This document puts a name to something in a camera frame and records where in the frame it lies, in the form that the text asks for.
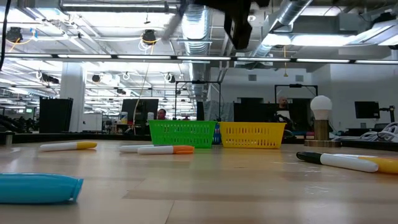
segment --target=lamp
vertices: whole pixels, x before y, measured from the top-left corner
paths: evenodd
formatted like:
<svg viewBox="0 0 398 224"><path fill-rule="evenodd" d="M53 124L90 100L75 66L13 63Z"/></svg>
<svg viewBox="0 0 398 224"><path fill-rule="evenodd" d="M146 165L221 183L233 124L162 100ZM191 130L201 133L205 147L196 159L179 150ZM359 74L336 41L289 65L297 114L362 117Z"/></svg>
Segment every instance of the lamp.
<svg viewBox="0 0 398 224"><path fill-rule="evenodd" d="M311 101L311 110L315 117L315 140L305 140L305 146L311 147L341 147L339 141L329 140L329 115L332 109L331 100L326 96L316 96Z"/></svg>

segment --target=ventilation duct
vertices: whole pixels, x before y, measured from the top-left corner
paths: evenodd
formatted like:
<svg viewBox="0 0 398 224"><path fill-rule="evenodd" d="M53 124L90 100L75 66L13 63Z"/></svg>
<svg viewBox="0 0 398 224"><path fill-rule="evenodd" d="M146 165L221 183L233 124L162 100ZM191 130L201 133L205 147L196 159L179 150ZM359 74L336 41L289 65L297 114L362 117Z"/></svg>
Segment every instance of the ventilation duct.
<svg viewBox="0 0 398 224"><path fill-rule="evenodd" d="M181 26L184 39L199 40L185 42L187 55L208 55L208 43L200 42L200 40L207 39L209 36L208 8L190 4L185 11ZM189 63L189 73L191 80L208 81L210 78L210 65L207 63ZM203 91L203 88L207 90L208 85L192 85L192 88L195 98L204 101L207 93Z"/></svg>
<svg viewBox="0 0 398 224"><path fill-rule="evenodd" d="M312 0L283 0L277 13L276 20L269 27L269 31L278 29L283 26L290 26L300 16L304 9L312 2ZM266 38L261 44L252 51L250 57L265 57L271 51L273 45L267 43ZM254 68L255 63L245 65L245 68Z"/></svg>

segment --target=yellow marker cap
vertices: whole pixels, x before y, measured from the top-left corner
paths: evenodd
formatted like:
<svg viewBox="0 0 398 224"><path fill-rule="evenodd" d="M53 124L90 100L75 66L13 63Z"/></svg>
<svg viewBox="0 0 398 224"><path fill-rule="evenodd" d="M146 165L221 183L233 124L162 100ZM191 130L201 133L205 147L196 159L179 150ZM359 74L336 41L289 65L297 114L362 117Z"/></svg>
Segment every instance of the yellow marker cap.
<svg viewBox="0 0 398 224"><path fill-rule="evenodd" d="M77 142L76 149L92 149L97 147L96 142Z"/></svg>
<svg viewBox="0 0 398 224"><path fill-rule="evenodd" d="M379 157L358 157L358 159L363 159L367 161L372 161L379 165L378 172L388 173L388 174L398 174L398 159L386 159Z"/></svg>

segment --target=yellow basket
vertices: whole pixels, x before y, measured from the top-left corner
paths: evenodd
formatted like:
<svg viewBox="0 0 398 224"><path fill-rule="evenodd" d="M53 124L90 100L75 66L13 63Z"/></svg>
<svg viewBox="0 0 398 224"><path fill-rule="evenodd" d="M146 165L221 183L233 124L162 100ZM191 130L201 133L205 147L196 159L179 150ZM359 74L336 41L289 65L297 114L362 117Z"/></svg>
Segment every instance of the yellow basket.
<svg viewBox="0 0 398 224"><path fill-rule="evenodd" d="M220 122L224 147L279 149L285 123Z"/></svg>

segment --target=marker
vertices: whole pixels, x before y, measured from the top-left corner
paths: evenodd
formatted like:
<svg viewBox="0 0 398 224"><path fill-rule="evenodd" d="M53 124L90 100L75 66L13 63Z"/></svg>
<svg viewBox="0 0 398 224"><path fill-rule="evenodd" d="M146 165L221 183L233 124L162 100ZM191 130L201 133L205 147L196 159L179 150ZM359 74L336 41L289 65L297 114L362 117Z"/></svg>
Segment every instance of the marker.
<svg viewBox="0 0 398 224"><path fill-rule="evenodd" d="M44 144L39 147L41 152L50 151L63 151L63 150L79 150L79 149L91 149L97 146L96 142L66 142L56 144Z"/></svg>
<svg viewBox="0 0 398 224"><path fill-rule="evenodd" d="M138 154L193 154L193 146L152 146L138 148Z"/></svg>
<svg viewBox="0 0 398 224"><path fill-rule="evenodd" d="M137 153L138 148L140 147L154 147L154 145L132 145L132 146L120 146L119 152L125 153Z"/></svg>
<svg viewBox="0 0 398 224"><path fill-rule="evenodd" d="M358 170L363 172L376 172L379 168L376 163L371 161L343 156L335 156L326 153L322 154L317 152L298 152L296 156L297 158L304 160L305 162Z"/></svg>
<svg viewBox="0 0 398 224"><path fill-rule="evenodd" d="M387 158L380 158L377 156L345 155L345 154L335 154L335 156L348 156L352 158L372 161L379 166L378 172L383 172L387 174L398 174L398 159L387 159Z"/></svg>

